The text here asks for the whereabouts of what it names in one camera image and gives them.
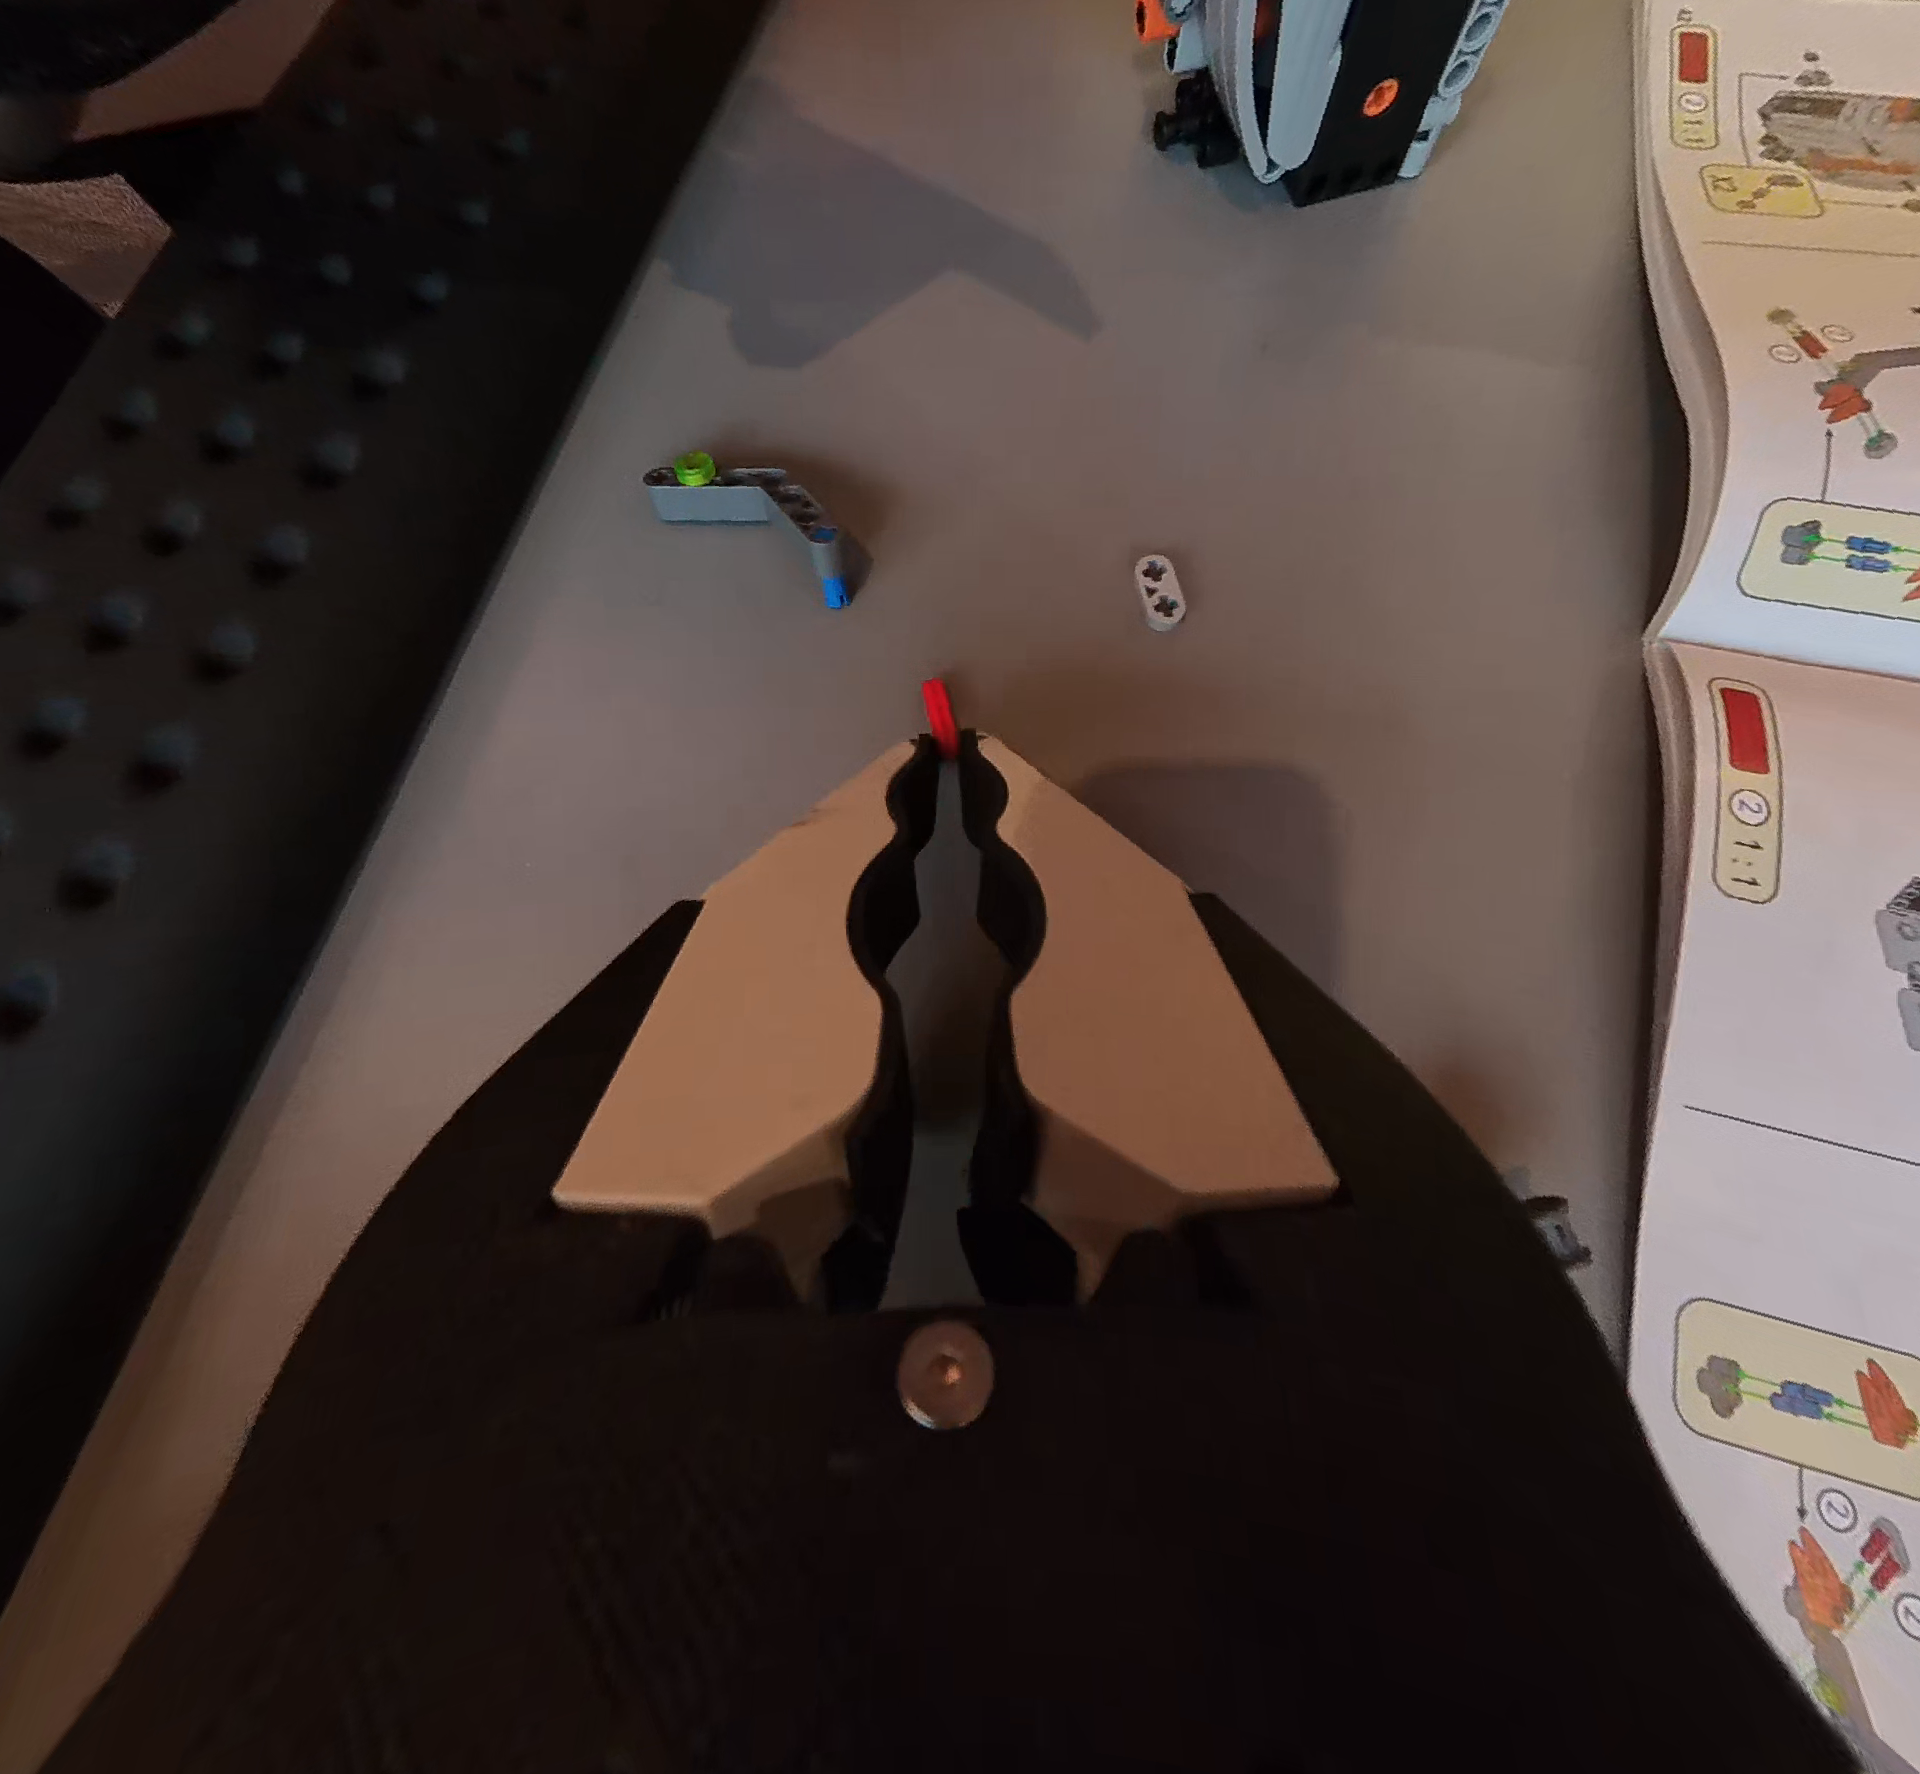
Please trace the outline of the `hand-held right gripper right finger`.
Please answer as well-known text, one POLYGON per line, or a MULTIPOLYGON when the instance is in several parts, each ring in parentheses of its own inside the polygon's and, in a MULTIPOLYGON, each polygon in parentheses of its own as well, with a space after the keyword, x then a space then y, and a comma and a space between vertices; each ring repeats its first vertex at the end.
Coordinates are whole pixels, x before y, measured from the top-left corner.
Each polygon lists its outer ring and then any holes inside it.
POLYGON ((1068 1305, 1121 1245, 1315 1205, 1338 1174, 1189 885, 990 736, 959 739, 996 949, 961 1246, 996 1305, 1068 1305))

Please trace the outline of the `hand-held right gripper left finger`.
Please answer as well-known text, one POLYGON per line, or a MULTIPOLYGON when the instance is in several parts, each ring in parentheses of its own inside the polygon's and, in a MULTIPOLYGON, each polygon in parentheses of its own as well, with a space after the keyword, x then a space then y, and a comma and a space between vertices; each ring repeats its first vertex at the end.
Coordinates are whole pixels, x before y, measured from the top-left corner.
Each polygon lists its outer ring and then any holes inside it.
POLYGON ((552 1198, 750 1235, 807 1298, 875 1308, 912 1165, 889 970, 921 923, 921 745, 784 827, 700 903, 552 1198))

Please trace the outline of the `grey desk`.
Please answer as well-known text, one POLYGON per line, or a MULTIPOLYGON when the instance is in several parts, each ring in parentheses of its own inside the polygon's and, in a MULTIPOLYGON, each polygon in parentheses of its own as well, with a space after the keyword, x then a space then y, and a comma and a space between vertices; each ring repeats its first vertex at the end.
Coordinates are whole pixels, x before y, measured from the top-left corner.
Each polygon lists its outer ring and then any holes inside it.
POLYGON ((926 676, 1567 1194, 1624 1349, 1688 484, 1634 4, 1516 0, 1424 178, 1295 211, 1145 142, 1117 0, 777 1, 13 1596, 4 1769, 421 1144, 926 676), (662 523, 640 475, 692 450, 815 492, 856 602, 780 527, 662 523))

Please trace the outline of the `grey bent beam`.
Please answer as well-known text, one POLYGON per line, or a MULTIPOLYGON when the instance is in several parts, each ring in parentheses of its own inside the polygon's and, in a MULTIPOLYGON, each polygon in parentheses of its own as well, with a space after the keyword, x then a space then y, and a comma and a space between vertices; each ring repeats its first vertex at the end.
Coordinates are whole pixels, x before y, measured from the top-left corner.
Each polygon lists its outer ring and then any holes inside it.
POLYGON ((848 608, 865 585, 865 546, 785 467, 724 466, 692 450, 649 467, 640 483, 662 523, 784 530, 799 542, 829 608, 848 608))

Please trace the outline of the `open instruction booklet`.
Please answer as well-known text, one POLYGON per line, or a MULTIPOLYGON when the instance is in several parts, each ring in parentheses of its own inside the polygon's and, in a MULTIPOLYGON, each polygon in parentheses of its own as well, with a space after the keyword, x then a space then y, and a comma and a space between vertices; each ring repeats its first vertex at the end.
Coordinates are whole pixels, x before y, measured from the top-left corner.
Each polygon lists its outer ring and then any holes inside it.
POLYGON ((1918 29, 1639 0, 1690 425, 1629 1384, 1859 1769, 1918 1763, 1918 29))

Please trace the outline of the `black dimpled mat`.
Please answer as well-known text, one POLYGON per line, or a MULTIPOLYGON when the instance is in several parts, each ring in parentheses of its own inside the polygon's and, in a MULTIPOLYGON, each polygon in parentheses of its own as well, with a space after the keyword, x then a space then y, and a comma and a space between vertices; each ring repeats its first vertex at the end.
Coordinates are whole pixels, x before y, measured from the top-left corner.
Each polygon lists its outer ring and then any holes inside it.
POLYGON ((4 483, 30 1563, 770 0, 335 0, 4 483))

